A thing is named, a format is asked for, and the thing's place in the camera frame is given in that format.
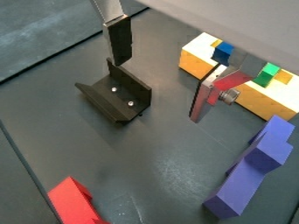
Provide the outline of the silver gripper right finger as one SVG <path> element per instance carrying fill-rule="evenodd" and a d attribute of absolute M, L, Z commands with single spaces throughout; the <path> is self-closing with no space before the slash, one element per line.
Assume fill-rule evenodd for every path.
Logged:
<path fill-rule="evenodd" d="M 217 101 L 229 105 L 239 97 L 235 87 L 252 79 L 233 66 L 217 64 L 198 83 L 189 110 L 190 120 L 197 123 Z"/>

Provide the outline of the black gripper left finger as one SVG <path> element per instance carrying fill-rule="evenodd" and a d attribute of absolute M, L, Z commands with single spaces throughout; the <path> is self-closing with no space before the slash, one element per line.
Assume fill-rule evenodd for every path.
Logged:
<path fill-rule="evenodd" d="M 102 18 L 112 63 L 121 66 L 132 58 L 130 17 L 124 13 L 118 0 L 89 0 Z"/>

